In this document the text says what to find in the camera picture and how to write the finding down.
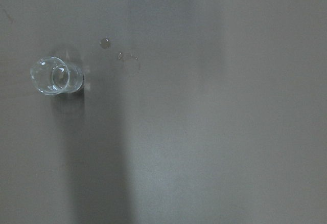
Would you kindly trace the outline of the clear glass measuring cup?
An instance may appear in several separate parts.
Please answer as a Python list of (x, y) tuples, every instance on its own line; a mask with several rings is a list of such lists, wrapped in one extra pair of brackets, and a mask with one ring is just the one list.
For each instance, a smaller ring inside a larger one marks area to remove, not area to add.
[(43, 57), (30, 68), (33, 86), (42, 94), (54, 96), (78, 92), (84, 86), (82, 69), (58, 57)]

